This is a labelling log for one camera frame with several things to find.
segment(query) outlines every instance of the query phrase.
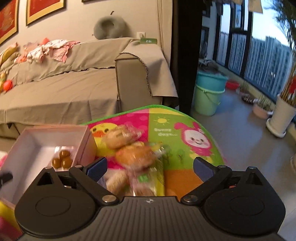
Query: bucket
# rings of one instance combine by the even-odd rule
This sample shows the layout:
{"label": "bucket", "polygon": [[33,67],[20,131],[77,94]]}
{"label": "bucket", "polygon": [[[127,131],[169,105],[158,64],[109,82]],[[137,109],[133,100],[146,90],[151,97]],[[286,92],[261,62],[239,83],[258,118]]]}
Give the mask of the bucket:
{"label": "bucket", "polygon": [[196,84],[204,89],[212,91],[224,91],[228,77],[221,74],[210,74],[198,71],[196,75]]}
{"label": "bucket", "polygon": [[266,122],[266,127],[272,134],[283,138],[286,129],[296,114],[296,108],[285,102],[279,95],[277,96],[276,107],[272,118]]}
{"label": "bucket", "polygon": [[223,91],[212,91],[196,85],[194,108],[202,115],[215,114]]}

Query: high-rise building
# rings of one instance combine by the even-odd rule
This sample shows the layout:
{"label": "high-rise building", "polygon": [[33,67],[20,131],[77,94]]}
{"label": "high-rise building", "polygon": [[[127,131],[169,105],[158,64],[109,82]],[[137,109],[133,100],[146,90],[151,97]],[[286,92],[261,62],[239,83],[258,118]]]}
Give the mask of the high-rise building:
{"label": "high-rise building", "polygon": [[[233,34],[228,67],[240,73],[246,36]],[[224,64],[228,44],[228,34],[221,32],[217,62]],[[266,36],[265,40],[251,39],[245,79],[261,87],[276,97],[287,81],[292,67],[290,48],[275,38]]]}

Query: sofa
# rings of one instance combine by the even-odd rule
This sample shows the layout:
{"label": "sofa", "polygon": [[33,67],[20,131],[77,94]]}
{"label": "sofa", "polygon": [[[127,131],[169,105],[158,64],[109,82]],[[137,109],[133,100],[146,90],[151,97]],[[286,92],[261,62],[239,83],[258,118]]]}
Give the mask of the sofa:
{"label": "sofa", "polygon": [[20,63],[7,78],[14,88],[0,95],[0,137],[13,139],[26,126],[81,124],[177,98],[161,48],[133,38],[81,43],[65,63]]}

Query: storage box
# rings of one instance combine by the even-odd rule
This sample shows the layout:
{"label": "storage box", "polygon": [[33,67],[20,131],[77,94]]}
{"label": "storage box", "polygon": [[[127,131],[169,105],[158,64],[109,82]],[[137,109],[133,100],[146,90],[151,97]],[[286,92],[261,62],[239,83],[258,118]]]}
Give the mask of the storage box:
{"label": "storage box", "polygon": [[8,153],[0,173],[13,180],[0,189],[0,199],[14,207],[32,181],[47,166],[57,146],[73,146],[73,163],[86,166],[95,160],[97,146],[87,126],[56,125],[27,127]]}

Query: gold picture frame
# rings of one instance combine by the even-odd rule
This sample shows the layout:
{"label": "gold picture frame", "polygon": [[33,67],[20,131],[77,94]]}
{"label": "gold picture frame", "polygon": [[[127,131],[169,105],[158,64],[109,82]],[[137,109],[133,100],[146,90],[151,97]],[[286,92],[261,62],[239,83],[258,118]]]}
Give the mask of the gold picture frame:
{"label": "gold picture frame", "polygon": [[19,3],[12,0],[0,11],[0,45],[18,32]]}
{"label": "gold picture frame", "polygon": [[64,8],[66,0],[27,0],[26,26]]}

